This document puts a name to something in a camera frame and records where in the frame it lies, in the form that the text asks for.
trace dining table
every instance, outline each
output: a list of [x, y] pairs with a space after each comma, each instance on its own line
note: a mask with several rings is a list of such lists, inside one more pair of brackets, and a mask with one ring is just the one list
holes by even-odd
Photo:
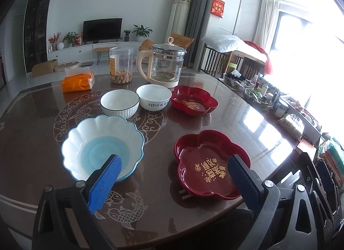
[[[59, 81], [23, 90], [13, 99], [0, 118], [0, 215], [9, 229], [31, 239], [44, 187], [76, 183], [63, 165], [61, 145], [82, 120], [103, 114], [102, 95], [120, 88], [135, 91], [144, 84], [149, 83], [138, 73], [127, 84], [111, 83], [109, 74], [96, 75], [88, 91], [63, 93]], [[144, 156], [132, 175], [113, 185], [94, 214], [119, 249], [163, 244], [210, 224], [243, 202], [241, 197], [197, 197], [183, 188], [173, 150], [182, 135], [208, 129], [223, 133], [246, 151], [251, 169], [262, 180], [271, 178], [293, 150], [259, 112], [214, 77], [182, 72], [179, 85], [206, 90], [218, 107], [191, 117], [169, 102], [155, 112], [139, 106], [128, 119], [144, 136]], [[131, 211], [126, 221], [116, 215], [123, 208]], [[67, 213], [80, 246], [87, 247], [73, 212]]]

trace orange tissue package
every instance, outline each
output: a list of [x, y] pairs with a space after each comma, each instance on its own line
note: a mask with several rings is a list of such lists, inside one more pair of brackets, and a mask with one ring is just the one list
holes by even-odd
[[95, 79], [93, 71], [88, 67], [78, 69], [65, 68], [66, 78], [62, 81], [62, 92], [78, 92], [91, 90]]

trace white pillow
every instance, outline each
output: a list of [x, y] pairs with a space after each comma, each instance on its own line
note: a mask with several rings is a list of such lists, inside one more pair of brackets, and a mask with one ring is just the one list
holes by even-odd
[[202, 41], [220, 53], [227, 53], [237, 50], [239, 44], [243, 42], [234, 35], [208, 35], [202, 38]]

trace red flower-shaped tray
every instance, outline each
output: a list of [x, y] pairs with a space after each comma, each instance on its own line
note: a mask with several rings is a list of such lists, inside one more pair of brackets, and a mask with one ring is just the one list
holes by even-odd
[[183, 85], [174, 87], [170, 101], [175, 108], [195, 117], [210, 113], [218, 106], [207, 91]]
[[195, 196], [238, 198], [240, 193], [227, 167], [227, 160], [233, 154], [238, 154], [247, 167], [251, 166], [245, 150], [219, 131], [204, 130], [181, 136], [174, 144], [180, 183]]

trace tv screen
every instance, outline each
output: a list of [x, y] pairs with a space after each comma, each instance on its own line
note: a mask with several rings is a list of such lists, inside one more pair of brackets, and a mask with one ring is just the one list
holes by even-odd
[[122, 18], [84, 21], [83, 41], [119, 39], [122, 31]]

